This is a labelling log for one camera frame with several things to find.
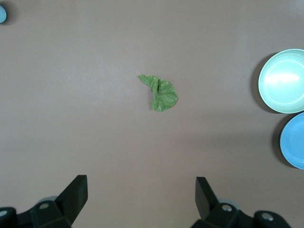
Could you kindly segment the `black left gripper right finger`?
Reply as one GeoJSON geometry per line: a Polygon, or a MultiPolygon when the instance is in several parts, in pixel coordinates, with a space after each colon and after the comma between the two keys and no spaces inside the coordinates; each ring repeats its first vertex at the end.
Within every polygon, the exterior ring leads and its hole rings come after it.
{"type": "Polygon", "coordinates": [[[195,203],[200,215],[192,228],[235,228],[239,211],[229,203],[220,203],[205,177],[197,177],[195,203]]]}

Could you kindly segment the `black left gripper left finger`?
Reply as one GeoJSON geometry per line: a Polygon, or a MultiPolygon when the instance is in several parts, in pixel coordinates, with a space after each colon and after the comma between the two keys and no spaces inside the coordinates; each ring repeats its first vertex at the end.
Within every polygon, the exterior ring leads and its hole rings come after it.
{"type": "Polygon", "coordinates": [[[55,200],[42,201],[30,210],[33,227],[72,227],[87,199],[87,176],[78,175],[55,200]]]}

